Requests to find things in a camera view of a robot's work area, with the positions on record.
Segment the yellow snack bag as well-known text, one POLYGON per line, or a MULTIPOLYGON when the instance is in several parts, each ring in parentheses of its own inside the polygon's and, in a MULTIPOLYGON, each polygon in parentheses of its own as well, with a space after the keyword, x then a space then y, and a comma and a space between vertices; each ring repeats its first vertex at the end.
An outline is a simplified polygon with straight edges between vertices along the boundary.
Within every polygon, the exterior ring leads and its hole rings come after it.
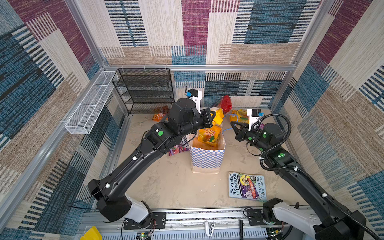
POLYGON ((249 117, 246 110, 232 110, 230 122, 249 123, 249 117))
POLYGON ((224 120, 223 109, 215 110, 215 117, 213 118, 213 125, 220 126, 224 120))

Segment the yellow gummy bag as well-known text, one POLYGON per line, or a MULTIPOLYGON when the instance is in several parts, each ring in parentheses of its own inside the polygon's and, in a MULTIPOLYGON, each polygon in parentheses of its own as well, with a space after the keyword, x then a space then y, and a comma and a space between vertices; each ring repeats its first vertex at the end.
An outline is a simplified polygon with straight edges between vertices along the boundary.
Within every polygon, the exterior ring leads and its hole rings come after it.
POLYGON ((213 125, 211 128, 200 129, 198 131, 198 141, 212 147, 217 147, 221 132, 222 128, 218 125, 213 125))

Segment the blue checkered paper bag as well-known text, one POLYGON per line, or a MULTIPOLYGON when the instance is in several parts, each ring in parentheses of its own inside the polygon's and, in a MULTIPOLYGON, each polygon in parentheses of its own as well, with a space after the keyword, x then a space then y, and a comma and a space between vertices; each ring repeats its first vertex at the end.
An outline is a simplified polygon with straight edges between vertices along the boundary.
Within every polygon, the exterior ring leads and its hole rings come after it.
POLYGON ((190 148, 192 172, 199 174, 218 174, 223 164, 226 151, 226 141, 223 135, 223 129, 219 135, 219 149, 216 151, 203 150, 192 146, 193 139, 198 139, 198 135, 187 135, 190 148))

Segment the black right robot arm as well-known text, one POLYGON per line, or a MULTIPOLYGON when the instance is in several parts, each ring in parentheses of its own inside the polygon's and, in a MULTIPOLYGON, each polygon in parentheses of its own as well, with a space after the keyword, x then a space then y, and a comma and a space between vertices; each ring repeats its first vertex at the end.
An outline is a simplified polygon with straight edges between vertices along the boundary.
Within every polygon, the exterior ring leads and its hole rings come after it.
POLYGON ((282 147, 290 133, 285 134, 272 123, 262 130, 257 123, 231 122, 231 127, 236 140, 260 150, 261 167, 289 183, 315 212, 311 216, 274 198, 263 205, 266 222, 288 223, 315 240, 362 240, 365 233, 371 232, 363 214, 340 204, 282 147))

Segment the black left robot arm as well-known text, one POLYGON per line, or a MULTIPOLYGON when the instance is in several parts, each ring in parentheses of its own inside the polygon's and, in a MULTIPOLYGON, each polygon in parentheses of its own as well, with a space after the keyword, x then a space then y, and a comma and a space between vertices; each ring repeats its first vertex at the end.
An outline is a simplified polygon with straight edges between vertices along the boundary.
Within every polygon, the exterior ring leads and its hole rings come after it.
POLYGON ((149 224, 151 209, 145 202, 128 197, 127 189, 183 137, 211 128, 215 116, 209 108, 197 110, 196 103, 188 98, 174 103, 169 114, 144 133, 139 146, 124 162, 103 179, 89 182, 88 189, 97 200, 100 213, 110 222, 127 218, 141 225, 149 224))

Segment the red candy bag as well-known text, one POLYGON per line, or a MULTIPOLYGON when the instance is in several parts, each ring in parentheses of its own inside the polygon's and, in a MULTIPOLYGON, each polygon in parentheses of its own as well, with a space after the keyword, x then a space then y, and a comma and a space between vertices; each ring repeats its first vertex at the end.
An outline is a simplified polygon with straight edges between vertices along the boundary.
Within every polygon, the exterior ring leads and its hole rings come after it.
POLYGON ((227 114, 232 109, 232 101, 230 96, 225 95, 220 99, 219 108, 223 110, 223 114, 227 114))

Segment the purple Fox's candy bag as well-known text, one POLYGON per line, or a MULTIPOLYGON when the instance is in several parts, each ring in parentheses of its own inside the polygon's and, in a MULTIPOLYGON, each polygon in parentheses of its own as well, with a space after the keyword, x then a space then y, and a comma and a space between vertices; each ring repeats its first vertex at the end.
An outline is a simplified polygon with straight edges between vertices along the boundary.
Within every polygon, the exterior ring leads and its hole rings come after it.
POLYGON ((189 150, 190 150, 190 148, 189 148, 189 144, 188 144, 188 139, 187 139, 187 137, 183 137, 181 142, 178 145, 171 148, 168 153, 169 153, 169 156, 171 157, 171 156, 174 156, 178 153, 187 152, 189 150))

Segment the orange snack bag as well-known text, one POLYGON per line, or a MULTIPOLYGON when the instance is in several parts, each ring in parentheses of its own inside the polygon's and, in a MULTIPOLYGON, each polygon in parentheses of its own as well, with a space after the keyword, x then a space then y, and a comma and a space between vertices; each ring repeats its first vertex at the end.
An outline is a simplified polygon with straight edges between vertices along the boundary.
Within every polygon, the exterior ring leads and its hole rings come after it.
POLYGON ((155 122, 160 122, 170 112, 168 106, 156 107, 152 110, 154 112, 152 120, 155 122))

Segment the treehouse children's book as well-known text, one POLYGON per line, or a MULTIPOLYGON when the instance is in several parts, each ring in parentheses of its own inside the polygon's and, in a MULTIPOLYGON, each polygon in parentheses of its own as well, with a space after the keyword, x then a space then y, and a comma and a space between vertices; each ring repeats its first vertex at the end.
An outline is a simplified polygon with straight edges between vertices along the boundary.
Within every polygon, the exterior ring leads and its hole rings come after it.
POLYGON ((267 191, 264 176, 229 173, 229 197, 266 202, 267 191))

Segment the yellow object bottom edge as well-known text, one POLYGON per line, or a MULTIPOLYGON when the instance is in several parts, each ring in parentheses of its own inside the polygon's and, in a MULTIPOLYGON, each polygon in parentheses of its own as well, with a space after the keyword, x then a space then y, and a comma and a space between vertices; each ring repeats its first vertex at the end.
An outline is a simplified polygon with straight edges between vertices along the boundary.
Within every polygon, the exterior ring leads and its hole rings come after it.
POLYGON ((91 227, 80 240, 102 240, 102 235, 96 227, 91 227))

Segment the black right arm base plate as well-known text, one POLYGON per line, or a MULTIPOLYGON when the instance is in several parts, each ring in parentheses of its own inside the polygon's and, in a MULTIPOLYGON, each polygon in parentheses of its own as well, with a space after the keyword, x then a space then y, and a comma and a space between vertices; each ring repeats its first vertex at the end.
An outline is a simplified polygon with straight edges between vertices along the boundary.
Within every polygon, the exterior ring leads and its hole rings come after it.
POLYGON ((274 225, 275 222, 267 222, 264 219, 262 211, 262 209, 246 208, 244 209, 243 214, 248 219, 250 226, 274 225))

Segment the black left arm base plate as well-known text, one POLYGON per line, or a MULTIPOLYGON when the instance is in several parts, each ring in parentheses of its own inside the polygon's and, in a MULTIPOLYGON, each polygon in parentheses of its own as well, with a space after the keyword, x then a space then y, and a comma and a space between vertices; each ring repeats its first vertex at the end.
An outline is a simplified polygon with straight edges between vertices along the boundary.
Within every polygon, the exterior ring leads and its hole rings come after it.
POLYGON ((164 229, 166 220, 166 212, 152 212, 140 223, 131 219, 125 219, 123 230, 150 230, 152 228, 155 228, 155 230, 164 229))

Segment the white mesh wall basket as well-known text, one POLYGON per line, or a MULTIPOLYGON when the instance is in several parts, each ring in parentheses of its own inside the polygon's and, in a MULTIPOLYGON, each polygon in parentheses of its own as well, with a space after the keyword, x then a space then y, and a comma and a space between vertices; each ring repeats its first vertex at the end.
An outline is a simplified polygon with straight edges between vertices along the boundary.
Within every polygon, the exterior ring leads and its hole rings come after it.
POLYGON ((88 135, 91 133, 99 118, 113 86, 115 72, 104 71, 99 74, 75 112, 65 125, 65 129, 72 135, 88 135))

